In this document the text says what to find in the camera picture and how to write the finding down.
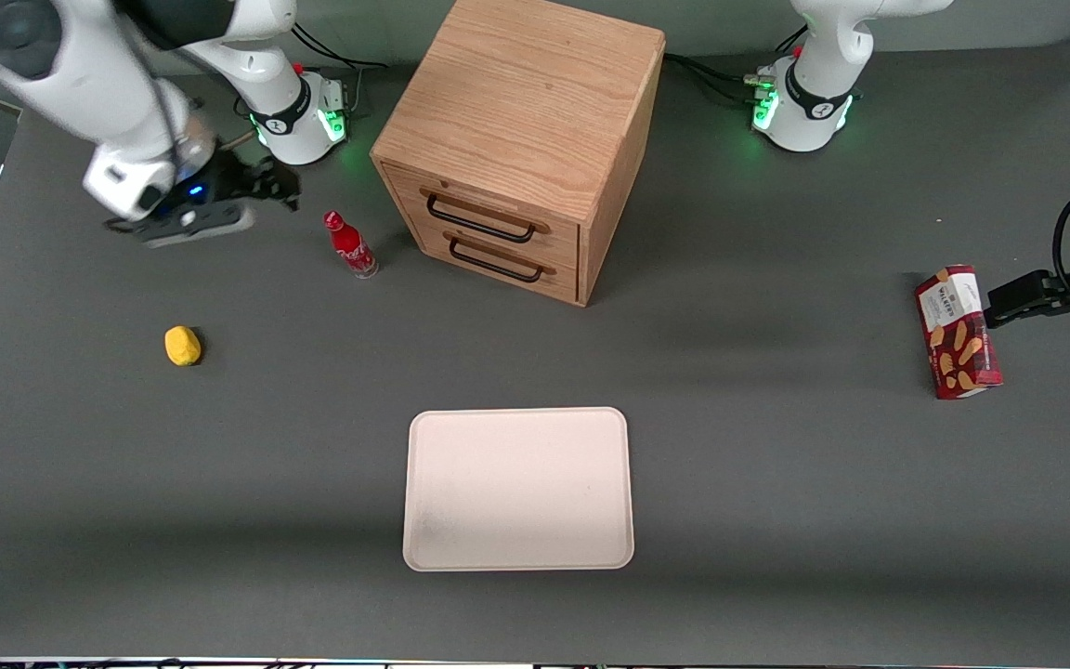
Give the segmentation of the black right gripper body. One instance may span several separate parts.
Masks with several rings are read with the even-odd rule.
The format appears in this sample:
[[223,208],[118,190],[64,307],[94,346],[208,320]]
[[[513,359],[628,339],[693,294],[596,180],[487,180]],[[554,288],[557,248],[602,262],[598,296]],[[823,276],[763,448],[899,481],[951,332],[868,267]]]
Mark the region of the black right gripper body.
[[236,219],[240,202],[270,198],[262,165],[246,164],[220,150],[196,173],[182,179],[163,202],[163,216],[178,226]]

